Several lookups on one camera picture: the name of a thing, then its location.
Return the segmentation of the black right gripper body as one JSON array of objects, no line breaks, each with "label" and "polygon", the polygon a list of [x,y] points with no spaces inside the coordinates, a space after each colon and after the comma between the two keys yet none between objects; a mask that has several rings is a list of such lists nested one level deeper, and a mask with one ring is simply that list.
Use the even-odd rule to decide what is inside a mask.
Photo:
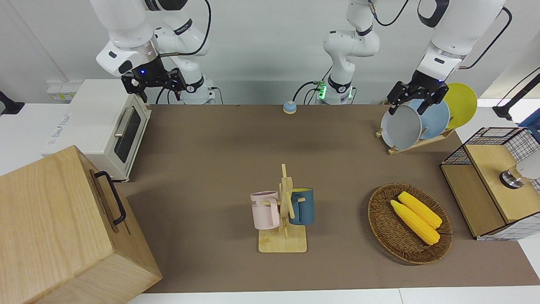
[{"label": "black right gripper body", "polygon": [[146,88],[165,88],[173,92],[186,89],[180,69],[166,70],[160,57],[133,68],[121,76],[121,81],[129,94],[142,94]]}]

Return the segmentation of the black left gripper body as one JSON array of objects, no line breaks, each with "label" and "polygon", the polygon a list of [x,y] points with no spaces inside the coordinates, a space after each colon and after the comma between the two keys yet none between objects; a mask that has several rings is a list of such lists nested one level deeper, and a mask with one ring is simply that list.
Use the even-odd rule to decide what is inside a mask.
[{"label": "black left gripper body", "polygon": [[439,104],[448,92],[448,85],[442,80],[414,71],[408,83],[397,81],[387,95],[390,104],[403,104],[412,99],[425,99],[431,104]]}]

